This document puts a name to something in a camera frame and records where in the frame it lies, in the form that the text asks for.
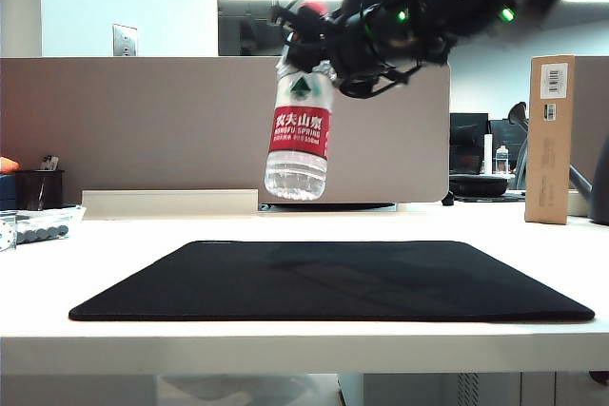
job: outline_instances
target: barcode label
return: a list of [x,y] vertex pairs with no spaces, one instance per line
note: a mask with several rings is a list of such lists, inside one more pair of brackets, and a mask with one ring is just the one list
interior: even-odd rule
[[564,99],[567,96],[568,64],[541,66],[541,98]]
[[556,121],[556,104],[545,104],[543,119],[546,121]]

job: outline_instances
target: red bottle label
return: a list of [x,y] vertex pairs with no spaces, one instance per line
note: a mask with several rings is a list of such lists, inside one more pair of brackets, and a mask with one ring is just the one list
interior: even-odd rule
[[278,106],[268,151],[302,151],[327,159],[330,111],[313,106]]

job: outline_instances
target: cubicle partition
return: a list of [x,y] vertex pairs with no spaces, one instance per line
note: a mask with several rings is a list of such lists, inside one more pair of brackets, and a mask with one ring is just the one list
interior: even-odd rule
[[[84,189],[257,188],[263,184],[274,57],[2,59],[2,153],[47,154],[65,201]],[[371,100],[336,91],[320,202],[428,202],[448,176],[449,69]]]

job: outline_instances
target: computer monitor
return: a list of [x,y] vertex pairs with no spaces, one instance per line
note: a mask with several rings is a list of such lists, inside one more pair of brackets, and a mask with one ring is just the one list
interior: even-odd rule
[[493,151],[504,145],[509,151],[510,170],[516,169],[518,153],[526,140],[526,132],[519,126],[510,124],[507,119],[491,120],[490,130],[493,134]]
[[481,172],[488,113],[450,113],[450,174]]

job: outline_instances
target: water bottle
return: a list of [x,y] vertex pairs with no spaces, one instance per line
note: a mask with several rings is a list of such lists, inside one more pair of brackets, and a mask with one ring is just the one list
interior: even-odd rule
[[501,145],[495,152],[495,173],[504,175],[510,172],[510,153],[505,145]]
[[266,158],[265,187],[289,200],[318,199],[325,190],[333,69],[321,62],[311,73],[277,66],[277,100]]

